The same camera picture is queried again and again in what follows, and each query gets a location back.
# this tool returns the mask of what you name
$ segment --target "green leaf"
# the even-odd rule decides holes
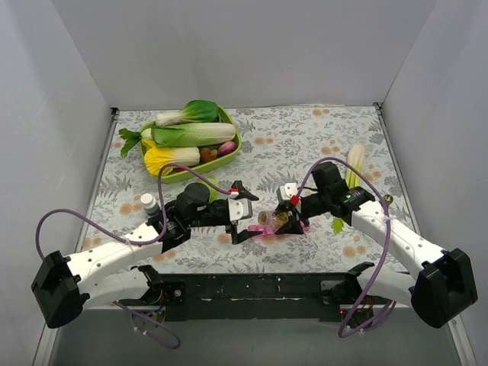
[[[129,131],[127,128],[123,128],[119,131],[120,137],[125,140],[124,147],[120,149],[120,156],[125,158],[130,149],[135,147],[135,145],[140,141],[141,136],[139,132]]]
[[[236,128],[233,124],[218,122],[151,128],[152,139],[159,147],[215,145],[230,141],[235,135]]]
[[[330,224],[330,226],[334,230],[334,234],[339,234],[344,228],[344,220],[337,218]]]
[[[190,101],[181,112],[187,122],[212,122],[219,118],[219,107],[212,101]]]

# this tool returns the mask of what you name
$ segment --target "light yellow vegetable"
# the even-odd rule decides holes
[[[364,145],[362,143],[355,143],[349,150],[347,162],[358,172],[362,173],[365,156],[366,148]],[[347,168],[345,171],[345,182],[349,188],[354,188],[361,185],[361,179],[349,168]]]
[[[142,140],[147,148],[144,155],[144,163],[151,175],[157,176],[164,164],[177,162],[184,166],[195,166],[200,162],[200,152],[197,147],[158,147],[151,140]],[[168,175],[175,167],[169,166],[162,171],[162,175]]]

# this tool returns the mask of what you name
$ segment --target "red button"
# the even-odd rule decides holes
[[[300,202],[300,197],[298,197],[298,196],[293,196],[290,199],[290,203],[293,204],[294,206],[297,206],[298,202]]]

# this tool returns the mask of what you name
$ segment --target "black metal bar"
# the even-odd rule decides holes
[[[190,319],[319,319],[338,322],[339,305],[325,305],[320,283],[344,273],[161,274],[164,284],[184,283],[183,301],[167,304],[165,321]],[[127,305],[137,305],[128,300]]]

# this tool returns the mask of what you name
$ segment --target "white enclosure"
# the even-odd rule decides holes
[[[423,235],[471,257],[463,314],[488,364],[488,4],[483,0],[0,0],[2,360],[30,364],[43,317],[30,291],[46,211],[86,212],[110,107],[384,103]],[[75,249],[56,217],[45,252]]]
[[[120,109],[383,101],[434,0],[53,0]]]

